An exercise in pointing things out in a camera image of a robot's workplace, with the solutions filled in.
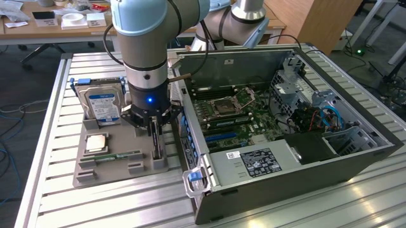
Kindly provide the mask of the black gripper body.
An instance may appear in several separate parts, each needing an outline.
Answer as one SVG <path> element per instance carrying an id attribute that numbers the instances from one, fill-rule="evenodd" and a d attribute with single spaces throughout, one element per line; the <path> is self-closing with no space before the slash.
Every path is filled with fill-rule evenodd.
<path id="1" fill-rule="evenodd" d="M 164 81 L 158 87 L 145 89 L 128 84 L 131 95 L 131 109 L 143 114 L 143 111 L 152 114 L 163 114 L 171 106 L 168 98 L 168 81 Z"/>

